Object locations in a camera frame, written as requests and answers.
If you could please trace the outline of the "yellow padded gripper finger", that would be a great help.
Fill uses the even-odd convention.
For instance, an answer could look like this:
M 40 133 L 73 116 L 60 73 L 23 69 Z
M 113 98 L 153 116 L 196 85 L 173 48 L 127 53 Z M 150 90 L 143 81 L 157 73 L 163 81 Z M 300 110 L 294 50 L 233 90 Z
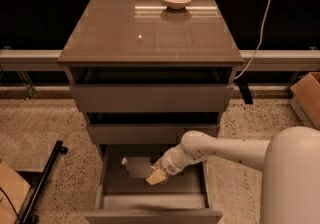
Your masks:
M 164 182 L 167 179 L 167 173 L 161 169 L 155 170 L 146 181 L 150 185 L 156 185 L 158 183 Z

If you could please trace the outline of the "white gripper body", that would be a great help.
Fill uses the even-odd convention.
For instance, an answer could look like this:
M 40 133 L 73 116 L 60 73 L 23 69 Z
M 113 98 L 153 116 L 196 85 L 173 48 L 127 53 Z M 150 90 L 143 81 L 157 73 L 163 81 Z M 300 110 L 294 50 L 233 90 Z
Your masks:
M 163 171 L 168 175 L 174 176 L 182 172 L 186 167 L 185 153 L 183 151 L 170 149 L 162 155 L 158 162 Z

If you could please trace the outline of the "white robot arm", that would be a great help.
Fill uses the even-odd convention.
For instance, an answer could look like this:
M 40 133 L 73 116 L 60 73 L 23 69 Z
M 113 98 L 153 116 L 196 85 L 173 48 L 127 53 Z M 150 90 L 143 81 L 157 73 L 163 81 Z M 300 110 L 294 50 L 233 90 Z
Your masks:
M 271 140 L 226 139 L 188 131 L 151 167 L 161 183 L 214 155 L 262 173 L 260 224 L 320 224 L 320 131 L 291 127 Z

